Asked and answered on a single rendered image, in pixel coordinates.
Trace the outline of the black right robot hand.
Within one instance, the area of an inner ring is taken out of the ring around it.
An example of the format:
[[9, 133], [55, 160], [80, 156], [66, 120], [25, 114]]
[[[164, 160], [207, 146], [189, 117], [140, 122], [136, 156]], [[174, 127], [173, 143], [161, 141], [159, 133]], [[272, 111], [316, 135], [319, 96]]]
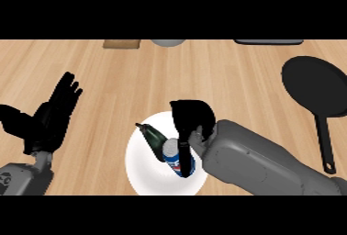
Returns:
[[202, 141], [207, 141], [215, 125], [215, 116], [210, 105], [202, 100], [176, 100], [170, 102], [173, 109], [173, 123], [179, 132], [179, 163], [184, 178], [190, 176], [190, 133], [202, 128]]

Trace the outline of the grey round bowl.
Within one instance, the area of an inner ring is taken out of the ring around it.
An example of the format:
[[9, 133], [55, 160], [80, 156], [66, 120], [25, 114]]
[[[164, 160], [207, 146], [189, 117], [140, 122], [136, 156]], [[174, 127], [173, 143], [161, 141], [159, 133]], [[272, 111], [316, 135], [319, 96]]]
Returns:
[[180, 45], [184, 40], [181, 39], [153, 39], [152, 42], [159, 46], [159, 47], [176, 47], [177, 45]]

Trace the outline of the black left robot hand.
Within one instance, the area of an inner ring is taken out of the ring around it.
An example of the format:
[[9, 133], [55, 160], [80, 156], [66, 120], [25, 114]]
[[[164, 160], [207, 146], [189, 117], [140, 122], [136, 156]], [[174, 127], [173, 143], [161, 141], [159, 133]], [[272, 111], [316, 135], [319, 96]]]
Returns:
[[3, 130], [25, 141], [24, 154], [29, 155], [35, 151], [53, 153], [59, 148], [81, 93], [74, 74], [66, 72], [50, 99], [41, 103], [32, 116], [15, 107], [0, 105]]

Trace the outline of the brown wooden block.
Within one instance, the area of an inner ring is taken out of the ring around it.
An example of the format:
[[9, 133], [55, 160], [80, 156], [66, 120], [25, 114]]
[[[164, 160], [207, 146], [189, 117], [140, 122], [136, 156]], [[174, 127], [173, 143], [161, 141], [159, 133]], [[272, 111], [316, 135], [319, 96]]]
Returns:
[[106, 49], [137, 49], [140, 47], [139, 39], [106, 39], [103, 42]]

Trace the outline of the blue soda can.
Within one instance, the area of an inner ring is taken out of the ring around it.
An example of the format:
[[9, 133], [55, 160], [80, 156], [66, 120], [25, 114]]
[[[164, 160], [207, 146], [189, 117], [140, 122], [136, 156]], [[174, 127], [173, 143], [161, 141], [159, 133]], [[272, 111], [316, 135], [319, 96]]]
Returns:
[[164, 145], [162, 145], [162, 159], [164, 159], [164, 162], [171, 167], [173, 172], [180, 177], [187, 178], [193, 174], [193, 171], [195, 171], [195, 160], [193, 160], [193, 158], [190, 158], [190, 170], [187, 172], [181, 170], [179, 145], [177, 145], [177, 139], [176, 138], [170, 138], [164, 142]]

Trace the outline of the dark green bottle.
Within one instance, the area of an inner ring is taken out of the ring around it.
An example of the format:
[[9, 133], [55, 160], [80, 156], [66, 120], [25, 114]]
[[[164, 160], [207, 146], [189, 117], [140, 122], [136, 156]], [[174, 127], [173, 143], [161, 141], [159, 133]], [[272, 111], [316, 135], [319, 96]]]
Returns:
[[149, 125], [149, 124], [136, 124], [140, 129], [142, 136], [145, 137], [146, 143], [150, 147], [150, 150], [156, 156], [156, 159], [164, 162], [162, 157], [162, 145], [167, 141], [167, 137], [161, 134], [161, 132]]

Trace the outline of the black frying pan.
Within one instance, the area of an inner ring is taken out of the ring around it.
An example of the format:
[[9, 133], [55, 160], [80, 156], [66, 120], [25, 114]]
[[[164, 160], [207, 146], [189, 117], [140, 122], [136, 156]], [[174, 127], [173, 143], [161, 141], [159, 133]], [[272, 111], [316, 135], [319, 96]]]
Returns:
[[347, 116], [347, 74], [328, 61], [297, 56], [282, 66], [282, 84], [295, 102], [314, 117], [322, 153], [322, 168], [337, 173], [328, 118]]

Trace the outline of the dark flat tray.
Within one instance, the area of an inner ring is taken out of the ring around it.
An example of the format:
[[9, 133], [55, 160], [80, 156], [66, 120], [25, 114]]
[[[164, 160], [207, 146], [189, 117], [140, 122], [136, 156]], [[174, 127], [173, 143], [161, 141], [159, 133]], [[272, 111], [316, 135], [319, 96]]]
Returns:
[[303, 39], [235, 39], [235, 42], [241, 45], [300, 45], [303, 44]]

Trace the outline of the white round plate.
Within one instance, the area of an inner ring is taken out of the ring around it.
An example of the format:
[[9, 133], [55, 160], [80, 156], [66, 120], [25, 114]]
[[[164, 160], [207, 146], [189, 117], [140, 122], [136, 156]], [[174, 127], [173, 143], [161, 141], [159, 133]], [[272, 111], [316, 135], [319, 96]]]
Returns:
[[136, 129], [127, 142], [124, 167], [127, 178], [140, 196], [193, 196], [207, 180], [202, 161], [195, 151], [195, 171], [189, 178], [180, 177], [165, 162], [156, 156], [146, 143], [140, 129]]

